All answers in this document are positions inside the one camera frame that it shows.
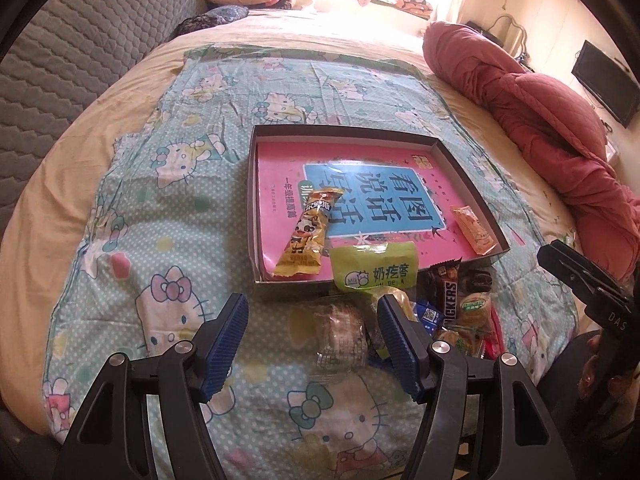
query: blue snack package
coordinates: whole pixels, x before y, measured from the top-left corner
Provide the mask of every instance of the blue snack package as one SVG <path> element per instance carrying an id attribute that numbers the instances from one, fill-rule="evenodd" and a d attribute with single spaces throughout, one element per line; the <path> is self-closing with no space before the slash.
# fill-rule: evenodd
<path id="1" fill-rule="evenodd" d="M 433 336 L 437 329 L 442 327 L 444 314 L 437 310 L 431 303 L 416 303 L 414 312 L 424 329 Z"/>

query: pink bow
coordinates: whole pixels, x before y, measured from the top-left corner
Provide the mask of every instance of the pink bow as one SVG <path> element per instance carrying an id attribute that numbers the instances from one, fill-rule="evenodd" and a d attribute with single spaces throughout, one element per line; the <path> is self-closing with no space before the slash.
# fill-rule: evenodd
<path id="1" fill-rule="evenodd" d="M 191 280 L 183 276 L 176 282 L 169 282 L 162 274 L 154 274 L 151 278 L 151 295 L 160 303 L 166 300 L 184 303 L 191 297 Z"/>

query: red quilt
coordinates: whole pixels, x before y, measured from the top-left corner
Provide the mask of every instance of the red quilt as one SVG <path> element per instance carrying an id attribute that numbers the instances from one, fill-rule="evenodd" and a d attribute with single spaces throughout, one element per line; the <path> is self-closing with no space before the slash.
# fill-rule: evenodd
<path id="1" fill-rule="evenodd" d="M 607 164 L 605 129 L 590 104 L 464 25 L 432 23 L 423 52 L 436 76 L 491 112 L 562 197 L 585 256 L 626 278 L 638 259 L 640 200 Z"/>

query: polka dot fabric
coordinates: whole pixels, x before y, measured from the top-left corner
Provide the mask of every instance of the polka dot fabric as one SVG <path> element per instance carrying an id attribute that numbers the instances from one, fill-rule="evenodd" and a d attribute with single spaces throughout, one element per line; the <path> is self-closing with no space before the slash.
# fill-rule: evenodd
<path id="1" fill-rule="evenodd" d="M 202 407 L 228 477 L 375 480 L 406 462 L 423 408 L 377 368 L 317 382 L 305 307 L 252 292 L 247 159 L 252 127 L 266 123 L 439 137 L 511 243 L 494 265 L 509 350 L 539 379 L 566 345 L 577 324 L 574 303 L 536 264 L 544 240 L 532 212 L 416 69 L 211 45 L 185 54 L 142 131 L 117 142 L 98 188 L 50 325 L 43 398 L 60 441 L 107 356 L 162 353 L 242 292 L 249 325 L 224 388 Z M 149 417 L 159 477 L 171 478 L 157 399 Z"/>

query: green snack package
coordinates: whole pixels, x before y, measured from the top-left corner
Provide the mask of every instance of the green snack package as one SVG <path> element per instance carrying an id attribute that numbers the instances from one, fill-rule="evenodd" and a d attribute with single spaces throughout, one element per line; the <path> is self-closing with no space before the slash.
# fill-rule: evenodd
<path id="1" fill-rule="evenodd" d="M 415 286 L 418 251 L 413 242 L 334 247 L 329 251 L 335 285 L 344 292 L 374 286 Z"/>

